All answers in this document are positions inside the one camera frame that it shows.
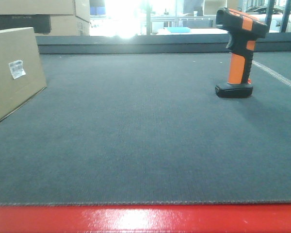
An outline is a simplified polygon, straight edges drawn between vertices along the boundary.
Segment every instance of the white label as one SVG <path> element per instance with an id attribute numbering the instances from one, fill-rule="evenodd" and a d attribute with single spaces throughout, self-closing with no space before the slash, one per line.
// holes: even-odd
<path id="1" fill-rule="evenodd" d="M 23 68 L 22 60 L 17 60 L 17 61 L 9 63 L 9 67 L 10 67 L 10 71 L 11 71 L 11 75 L 13 79 L 18 79 L 19 77 L 26 74 Z"/>

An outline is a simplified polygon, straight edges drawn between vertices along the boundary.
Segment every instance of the cardboard box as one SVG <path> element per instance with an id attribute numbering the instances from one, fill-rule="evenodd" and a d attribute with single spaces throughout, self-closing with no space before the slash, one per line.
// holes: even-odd
<path id="1" fill-rule="evenodd" d="M 0 121 L 46 86 L 33 28 L 0 31 Z"/>
<path id="2" fill-rule="evenodd" d="M 34 27 L 36 35 L 89 35 L 89 22 L 89 0 L 0 0 L 0 30 Z"/>
<path id="3" fill-rule="evenodd" d="M 74 15 L 90 21 L 89 0 L 0 0 L 0 15 Z"/>
<path id="4" fill-rule="evenodd" d="M 47 35 L 89 35 L 89 22 L 78 17 L 51 16 L 50 20 L 51 32 Z"/>

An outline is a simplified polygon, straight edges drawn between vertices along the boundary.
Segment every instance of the red metal frame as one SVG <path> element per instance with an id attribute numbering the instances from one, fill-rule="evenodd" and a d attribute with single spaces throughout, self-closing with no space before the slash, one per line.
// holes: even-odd
<path id="1" fill-rule="evenodd" d="M 61 232 L 291 233 L 291 204 L 0 207 L 0 233 Z"/>

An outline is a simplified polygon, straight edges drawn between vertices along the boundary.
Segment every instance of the conveyor belt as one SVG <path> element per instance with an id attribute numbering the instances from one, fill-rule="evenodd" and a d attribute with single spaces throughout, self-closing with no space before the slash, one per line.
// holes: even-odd
<path id="1" fill-rule="evenodd" d="M 291 202 L 291 88 L 230 55 L 42 55 L 48 88 L 0 123 L 0 205 Z M 254 59 L 291 80 L 291 52 Z"/>

